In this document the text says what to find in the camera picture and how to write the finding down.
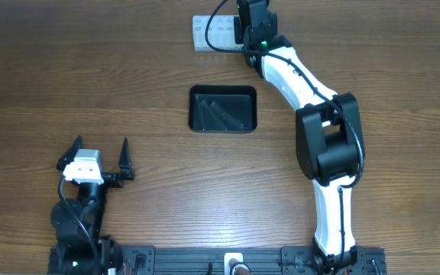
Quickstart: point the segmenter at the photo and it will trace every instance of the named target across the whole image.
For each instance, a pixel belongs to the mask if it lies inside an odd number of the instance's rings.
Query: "black cable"
[[[221,52],[221,53],[243,53],[243,54],[250,54],[250,55],[258,54],[258,55],[261,55],[261,56],[274,57],[274,58],[277,58],[278,60],[282,60],[282,61],[288,63],[288,65],[290,65],[293,68],[295,68],[295,71],[298,73],[298,75],[301,76],[305,80],[306,84],[310,87],[310,89],[313,91],[313,93],[315,95],[317,95],[318,97],[320,97],[321,99],[323,99],[325,102],[327,102],[339,114],[339,116],[344,120],[345,124],[349,127],[349,130],[351,131],[352,135],[354,136],[354,139],[355,139],[355,142],[356,142],[356,149],[357,149],[357,160],[359,162],[359,167],[357,169],[356,177],[354,178],[354,181],[351,184],[338,187],[339,200],[340,200],[340,205],[341,205],[341,242],[342,242],[341,258],[340,258],[338,263],[341,263],[342,260],[344,259],[344,246],[345,246],[344,207],[343,207],[344,203],[342,202],[342,189],[353,188],[354,186],[356,186],[359,183],[359,180],[363,176],[364,155],[363,155],[363,148],[361,146],[361,141],[359,140],[359,137],[356,134],[356,131],[355,131],[354,127],[352,127],[352,124],[349,121],[348,117],[345,116],[344,112],[339,108],[339,106],[337,106],[337,104],[335,104],[332,100],[328,99],[323,94],[321,94],[321,92],[319,92],[319,89],[317,89],[317,87],[315,87],[313,85],[313,83],[306,76],[306,74],[295,63],[293,63],[290,59],[284,58],[284,57],[279,56],[279,55],[274,54],[274,53],[270,53],[270,52],[267,52],[267,51],[261,51],[261,50],[247,50],[247,49],[244,49],[244,48],[242,48],[242,50],[223,50],[223,49],[220,49],[220,48],[217,48],[217,47],[213,46],[210,43],[210,41],[208,39],[208,30],[210,28],[210,24],[212,23],[212,19],[217,14],[218,10],[220,10],[220,8],[226,2],[227,2],[227,0],[223,0],[222,3],[220,3],[220,5],[218,5],[218,7],[213,11],[212,15],[210,16],[210,19],[208,20],[208,23],[206,24],[206,30],[205,30],[205,41],[206,41],[206,43],[213,50],[216,50],[216,51]],[[336,274],[338,272],[338,263],[336,264],[336,267],[334,269],[334,274]]]
[[[212,15],[210,16],[210,19],[208,20],[208,23],[206,23],[206,30],[205,30],[205,41],[206,41],[206,43],[213,50],[216,50],[216,51],[221,52],[221,53],[259,54],[259,55],[262,55],[262,56],[274,57],[274,58],[277,58],[279,60],[282,60],[282,61],[288,63],[290,66],[295,68],[295,71],[298,73],[299,76],[301,76],[305,80],[306,84],[308,84],[308,86],[313,91],[313,93],[315,95],[317,95],[318,97],[320,97],[321,99],[323,99],[324,101],[326,101],[334,110],[336,110],[336,112],[339,114],[339,116],[344,120],[346,125],[349,127],[349,130],[351,130],[351,133],[353,134],[354,139],[356,141],[357,160],[359,161],[359,168],[357,170],[357,174],[356,174],[356,177],[354,178],[354,181],[351,184],[348,184],[346,186],[340,186],[340,187],[341,188],[352,188],[352,187],[356,186],[356,184],[358,184],[359,180],[363,176],[363,169],[364,169],[363,148],[361,146],[361,142],[359,141],[359,137],[356,134],[356,131],[355,131],[354,127],[352,127],[351,122],[345,116],[344,112],[339,108],[339,106],[337,106],[337,104],[335,104],[332,100],[326,98],[323,94],[321,94],[319,92],[319,90],[312,84],[312,82],[310,81],[308,76],[306,76],[306,74],[295,63],[293,63],[293,61],[291,61],[290,59],[284,58],[284,57],[279,56],[279,55],[274,54],[274,53],[270,53],[270,52],[267,52],[267,51],[262,51],[262,50],[246,50],[244,48],[242,50],[223,50],[223,49],[220,49],[220,48],[217,48],[217,47],[213,46],[210,43],[210,40],[208,39],[208,30],[210,28],[210,24],[212,23],[212,19],[217,14],[218,10],[226,2],[227,2],[227,0],[223,0],[222,3],[220,3],[220,5],[218,5],[218,7],[213,11]]]
[[[66,178],[64,177],[64,175],[62,175],[62,177],[60,178],[59,188],[58,188],[60,201],[66,206],[66,209],[67,209],[68,213],[72,216],[74,221],[77,222],[79,227],[82,229],[82,232],[84,232],[84,235],[86,236],[86,239],[88,239],[89,245],[91,245],[92,256],[94,257],[94,260],[95,260],[95,272],[94,272],[94,274],[95,275],[99,275],[99,274],[101,274],[101,272],[99,271],[100,268],[99,268],[98,248],[96,248],[96,245],[95,245],[94,241],[92,240],[91,236],[89,235],[88,231],[86,230],[86,227],[84,227],[83,223],[77,217],[76,213],[70,207],[69,202],[67,202],[66,197],[64,196],[63,185],[64,185],[65,181],[66,181]]]

